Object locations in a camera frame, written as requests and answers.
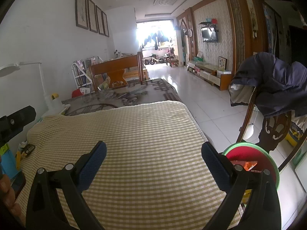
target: green rim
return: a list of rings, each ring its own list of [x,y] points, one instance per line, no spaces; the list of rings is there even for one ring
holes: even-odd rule
[[[224,150],[224,152],[222,154],[226,155],[232,149],[234,149],[236,147],[240,147],[240,146],[248,146],[248,147],[252,147],[254,149],[257,149],[261,153],[263,153],[271,161],[271,164],[273,165],[275,173],[276,173],[276,189],[278,189],[278,186],[279,186],[279,171],[278,171],[278,167],[277,167],[275,161],[273,160],[273,158],[264,149],[262,149],[258,145],[252,144],[252,143],[247,143],[247,142],[236,143],[236,144],[230,145],[226,150]]]

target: tv stand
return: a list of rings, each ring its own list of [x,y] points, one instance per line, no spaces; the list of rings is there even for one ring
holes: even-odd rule
[[[212,64],[206,64],[200,61],[189,61],[189,67],[194,69],[193,73],[195,76],[209,82],[211,85],[218,86],[220,91],[225,91],[232,80],[232,74],[221,74],[221,77],[217,77],[216,71],[219,70],[218,66]]]

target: tape roll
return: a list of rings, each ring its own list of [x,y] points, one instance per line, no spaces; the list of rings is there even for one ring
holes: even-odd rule
[[[56,99],[56,98],[58,98],[58,97],[59,97],[59,94],[56,94],[56,93],[51,94],[51,98],[52,98],[52,99]]]

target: small bicycle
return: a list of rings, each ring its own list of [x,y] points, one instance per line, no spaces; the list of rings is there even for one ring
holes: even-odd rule
[[[159,58],[159,56],[157,56],[156,54],[152,54],[150,57],[145,57],[146,58],[151,58],[151,60],[149,61],[149,64],[154,65],[155,63],[165,63],[165,59],[164,58]]]

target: white tile floor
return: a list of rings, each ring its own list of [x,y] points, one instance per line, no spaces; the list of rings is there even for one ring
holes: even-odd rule
[[[219,91],[217,87],[187,72],[184,67],[170,67],[166,64],[146,67],[151,79],[165,79],[177,90],[181,100],[188,107],[204,134],[212,140],[218,152],[224,151],[236,142],[247,106],[231,107],[228,91]],[[256,114],[253,112],[251,122],[254,122]],[[247,140],[248,142],[258,142],[262,121],[263,116],[258,112],[254,134]],[[274,151],[270,152],[270,155],[279,166],[291,150],[290,144],[283,140]],[[277,191],[281,206],[282,229],[286,229],[306,201],[306,192],[290,164],[280,172]]]

